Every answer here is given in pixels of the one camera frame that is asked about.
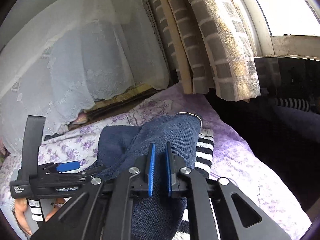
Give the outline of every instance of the striped sleeve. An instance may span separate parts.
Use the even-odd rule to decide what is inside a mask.
[[[201,129],[196,146],[195,170],[199,171],[205,178],[209,178],[211,171],[213,146],[213,131],[211,129]],[[190,240],[187,208],[183,212],[180,226],[172,240]]]

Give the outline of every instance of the bright window pane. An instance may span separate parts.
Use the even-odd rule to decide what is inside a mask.
[[[305,0],[258,0],[271,34],[320,36],[320,24]]]

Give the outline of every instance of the white label sticker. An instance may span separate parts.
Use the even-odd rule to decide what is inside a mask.
[[[37,216],[37,215],[32,215],[32,219],[34,221],[43,221],[43,217],[42,216]]]
[[[29,206],[40,207],[40,202],[38,200],[28,199],[28,202],[29,202]]]
[[[32,208],[32,207],[30,207],[30,209],[31,209],[31,212],[33,214],[42,214],[41,208]]]

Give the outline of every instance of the triangular cutout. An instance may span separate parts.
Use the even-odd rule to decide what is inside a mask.
[[[261,222],[261,216],[249,206],[237,193],[231,195],[233,203],[236,206],[242,225],[248,228],[256,223]]]

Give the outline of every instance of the silver screw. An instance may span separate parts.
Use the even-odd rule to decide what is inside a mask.
[[[91,180],[91,183],[92,183],[93,185],[99,185],[99,184],[101,183],[101,179],[100,179],[100,178],[93,178],[93,179]]]
[[[131,167],[131,168],[129,169],[129,172],[130,172],[131,174],[137,174],[137,173],[139,172],[139,168],[137,168],[137,167]]]
[[[221,185],[226,186],[226,185],[229,184],[229,180],[228,180],[227,178],[220,178],[220,179],[219,179],[219,183],[220,183]]]
[[[180,170],[183,174],[190,174],[191,173],[191,169],[188,167],[183,167]]]

